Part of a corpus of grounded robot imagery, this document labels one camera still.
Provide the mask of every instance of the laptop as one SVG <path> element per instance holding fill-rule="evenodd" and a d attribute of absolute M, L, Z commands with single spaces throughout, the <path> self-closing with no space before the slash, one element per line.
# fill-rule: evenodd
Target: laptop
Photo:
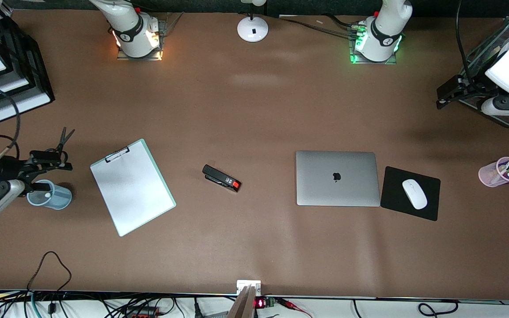
<path fill-rule="evenodd" d="M 297 205 L 379 207 L 372 152 L 297 151 Z"/>

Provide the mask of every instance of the black mouse pad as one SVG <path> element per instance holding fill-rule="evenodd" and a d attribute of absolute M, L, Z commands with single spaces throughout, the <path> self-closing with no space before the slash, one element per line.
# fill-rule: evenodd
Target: black mouse pad
<path fill-rule="evenodd" d="M 425 197 L 428 199 L 428 205 L 423 209 L 416 210 L 404 192 L 402 182 L 407 179 L 414 179 L 424 190 Z M 437 221 L 440 189 L 440 179 L 393 167 L 386 167 L 386 170 L 384 171 L 384 185 L 382 186 L 380 206 L 384 209 L 403 212 L 423 219 Z"/>

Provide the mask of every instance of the green light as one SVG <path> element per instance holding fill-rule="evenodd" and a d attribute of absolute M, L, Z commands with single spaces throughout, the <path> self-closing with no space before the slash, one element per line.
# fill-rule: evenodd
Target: green light
<path fill-rule="evenodd" d="M 398 45 L 400 45 L 401 40 L 402 40 L 402 36 L 400 36 L 398 38 L 398 40 L 396 41 L 396 46 L 394 46 L 394 53 L 396 53 L 396 51 L 398 50 Z"/>
<path fill-rule="evenodd" d="M 362 34 L 362 36 L 359 36 L 356 40 L 355 50 L 357 50 L 357 51 L 362 50 L 362 47 L 364 46 L 367 38 L 368 38 L 368 33 L 366 33 L 366 32 L 364 32 L 364 34 Z"/>

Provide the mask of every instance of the table surface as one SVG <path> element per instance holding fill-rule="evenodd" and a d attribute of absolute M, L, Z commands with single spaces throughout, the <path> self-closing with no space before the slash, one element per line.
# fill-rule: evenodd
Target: table surface
<path fill-rule="evenodd" d="M 63 211 L 20 199 L 0 215 L 0 288 L 24 288 L 54 250 L 72 270 L 69 290 L 229 293 L 256 279 L 271 294 L 509 299 L 509 185 L 477 177 L 509 155 L 509 129 L 434 104 L 460 68 L 454 20 L 412 19 L 398 64 L 384 66 L 353 65 L 346 40 L 273 18 L 265 40 L 243 42 L 241 18 L 184 14 L 163 61 L 121 62 L 98 11 L 14 14 L 38 41 L 56 95 L 22 115 L 22 157 L 76 129 L 65 147 L 74 171 L 44 175 L 71 183 L 75 199 Z M 499 25 L 464 20 L 465 46 Z M 140 138 L 178 205 L 119 237 L 89 166 Z M 373 151 L 380 181 L 386 166 L 441 179 L 439 220 L 298 207 L 302 149 Z M 206 181 L 206 163 L 241 191 Z M 49 258 L 33 288 L 66 278 Z"/>

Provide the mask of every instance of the computer mouse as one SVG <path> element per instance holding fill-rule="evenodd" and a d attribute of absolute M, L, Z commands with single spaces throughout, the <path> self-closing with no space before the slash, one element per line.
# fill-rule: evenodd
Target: computer mouse
<path fill-rule="evenodd" d="M 402 182 L 404 192 L 408 196 L 408 199 L 414 206 L 414 209 L 421 210 L 428 205 L 428 198 L 425 197 L 424 190 L 420 187 L 420 184 L 414 179 L 407 179 Z"/>

